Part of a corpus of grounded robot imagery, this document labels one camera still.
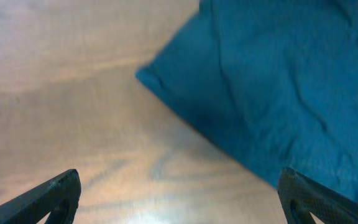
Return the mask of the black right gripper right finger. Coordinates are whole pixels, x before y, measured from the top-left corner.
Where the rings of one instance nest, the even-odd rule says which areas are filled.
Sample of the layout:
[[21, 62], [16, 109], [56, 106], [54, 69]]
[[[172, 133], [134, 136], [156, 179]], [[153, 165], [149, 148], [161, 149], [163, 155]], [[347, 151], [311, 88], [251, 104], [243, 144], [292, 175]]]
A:
[[358, 224], [358, 203], [313, 181], [303, 174], [284, 168], [278, 181], [278, 196], [289, 224]]

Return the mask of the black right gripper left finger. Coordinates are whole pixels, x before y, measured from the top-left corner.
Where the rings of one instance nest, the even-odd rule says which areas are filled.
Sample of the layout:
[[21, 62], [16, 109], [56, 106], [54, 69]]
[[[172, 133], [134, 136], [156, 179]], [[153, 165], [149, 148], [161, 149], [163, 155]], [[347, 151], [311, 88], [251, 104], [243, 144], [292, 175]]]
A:
[[78, 171], [68, 169], [20, 196], [0, 205], [0, 224], [71, 224], [81, 195]]

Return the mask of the teal blue shorts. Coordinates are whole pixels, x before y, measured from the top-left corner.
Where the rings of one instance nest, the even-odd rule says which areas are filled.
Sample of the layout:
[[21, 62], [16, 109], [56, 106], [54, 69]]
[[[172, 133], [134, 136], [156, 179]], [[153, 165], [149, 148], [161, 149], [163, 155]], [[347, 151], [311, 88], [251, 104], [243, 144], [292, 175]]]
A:
[[358, 203], [358, 1], [201, 1], [136, 77], [270, 185], [291, 167]]

